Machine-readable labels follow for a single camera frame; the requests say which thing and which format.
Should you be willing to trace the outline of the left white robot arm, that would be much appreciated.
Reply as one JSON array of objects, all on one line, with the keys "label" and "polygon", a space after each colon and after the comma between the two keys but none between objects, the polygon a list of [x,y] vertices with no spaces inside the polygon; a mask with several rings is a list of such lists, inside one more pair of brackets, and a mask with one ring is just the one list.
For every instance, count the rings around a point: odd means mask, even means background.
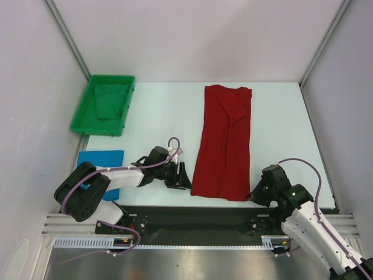
[{"label": "left white robot arm", "polygon": [[185,170],[185,163],[177,160],[177,151],[170,146],[155,146],[127,167],[98,167],[91,162],[81,163],[54,192],[61,212],[77,222],[92,218],[104,222],[116,233],[129,226],[129,213],[115,201],[104,200],[111,190],[143,187],[160,180],[167,188],[193,189]]}]

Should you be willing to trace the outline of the red t shirt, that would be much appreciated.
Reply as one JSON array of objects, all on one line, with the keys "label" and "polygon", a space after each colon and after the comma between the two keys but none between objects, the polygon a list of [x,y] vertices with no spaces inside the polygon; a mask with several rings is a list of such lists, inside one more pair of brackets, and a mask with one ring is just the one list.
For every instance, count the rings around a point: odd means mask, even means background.
[{"label": "red t shirt", "polygon": [[250,193],[252,90],[205,87],[200,148],[192,195],[246,201]]}]

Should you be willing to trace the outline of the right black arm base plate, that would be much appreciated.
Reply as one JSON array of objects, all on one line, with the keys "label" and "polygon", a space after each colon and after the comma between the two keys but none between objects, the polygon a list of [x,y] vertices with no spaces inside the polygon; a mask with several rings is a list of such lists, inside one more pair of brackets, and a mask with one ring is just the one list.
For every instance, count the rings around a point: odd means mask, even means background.
[{"label": "right black arm base plate", "polygon": [[281,220],[275,216],[257,215],[249,220],[250,233],[252,236],[277,236],[286,235],[281,229]]}]

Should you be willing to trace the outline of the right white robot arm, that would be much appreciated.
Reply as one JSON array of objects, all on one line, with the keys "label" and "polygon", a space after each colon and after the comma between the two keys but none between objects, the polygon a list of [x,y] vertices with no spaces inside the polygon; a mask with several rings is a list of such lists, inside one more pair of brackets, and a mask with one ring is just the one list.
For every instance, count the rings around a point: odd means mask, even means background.
[{"label": "right white robot arm", "polygon": [[269,228],[288,235],[329,273],[330,279],[372,279],[372,259],[353,249],[327,220],[316,200],[301,185],[290,183],[284,169],[270,165],[262,170],[249,200],[270,212]]}]

